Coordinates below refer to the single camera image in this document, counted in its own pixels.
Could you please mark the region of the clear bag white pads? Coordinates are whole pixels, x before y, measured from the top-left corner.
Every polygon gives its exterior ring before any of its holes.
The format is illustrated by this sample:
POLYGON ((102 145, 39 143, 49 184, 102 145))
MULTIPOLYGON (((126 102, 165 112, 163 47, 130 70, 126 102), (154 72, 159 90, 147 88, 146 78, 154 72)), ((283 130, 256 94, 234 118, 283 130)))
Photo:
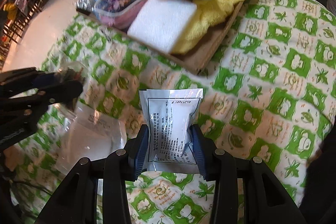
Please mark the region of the clear bag white pads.
POLYGON ((62 174, 67 174, 81 158, 104 159, 127 141, 123 122, 81 102, 66 117, 63 132, 55 164, 62 174))

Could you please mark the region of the green patterned quilt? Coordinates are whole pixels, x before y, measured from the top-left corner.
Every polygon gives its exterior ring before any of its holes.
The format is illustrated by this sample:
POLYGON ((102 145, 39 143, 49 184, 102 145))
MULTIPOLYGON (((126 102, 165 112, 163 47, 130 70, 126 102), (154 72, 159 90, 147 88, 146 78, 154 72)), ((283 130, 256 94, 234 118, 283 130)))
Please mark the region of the green patterned quilt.
MULTIPOLYGON (((235 157, 258 156, 297 205, 306 168, 335 119, 335 16, 314 0, 246 0, 199 76, 77 14, 42 63, 89 65, 80 101, 125 123, 145 123, 140 89, 203 88, 197 123, 235 157)), ((12 191, 34 223, 65 177, 56 170, 66 121, 51 106, 38 131, 15 145, 12 191)), ((215 185, 197 174, 146 172, 127 182, 133 223, 209 223, 215 185)))

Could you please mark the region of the pink zipper pouch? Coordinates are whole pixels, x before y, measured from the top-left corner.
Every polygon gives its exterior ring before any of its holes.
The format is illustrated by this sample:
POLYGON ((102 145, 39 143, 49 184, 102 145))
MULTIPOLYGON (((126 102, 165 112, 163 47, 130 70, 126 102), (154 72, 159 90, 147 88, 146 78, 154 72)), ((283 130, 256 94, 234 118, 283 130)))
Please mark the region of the pink zipper pouch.
POLYGON ((147 0, 97 0, 93 13, 103 24, 119 30, 127 29, 147 0))

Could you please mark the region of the white foam sponge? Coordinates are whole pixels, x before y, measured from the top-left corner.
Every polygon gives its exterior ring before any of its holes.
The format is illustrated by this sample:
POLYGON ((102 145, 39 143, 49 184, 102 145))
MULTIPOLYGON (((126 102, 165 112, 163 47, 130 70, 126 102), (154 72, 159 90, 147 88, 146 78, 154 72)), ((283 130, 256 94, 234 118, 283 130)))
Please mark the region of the white foam sponge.
POLYGON ((127 30, 127 35, 169 54, 177 44, 197 5, 188 0, 148 0, 127 30))

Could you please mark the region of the yellow fluffy towel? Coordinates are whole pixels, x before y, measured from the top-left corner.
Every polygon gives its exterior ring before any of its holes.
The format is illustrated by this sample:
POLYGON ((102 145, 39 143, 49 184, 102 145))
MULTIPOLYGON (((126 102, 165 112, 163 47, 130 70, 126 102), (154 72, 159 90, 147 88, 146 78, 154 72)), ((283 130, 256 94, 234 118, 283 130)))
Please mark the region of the yellow fluffy towel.
POLYGON ((171 53, 184 55, 192 50, 210 27, 226 21, 235 5, 245 0, 193 0, 197 10, 189 24, 181 34, 171 53))

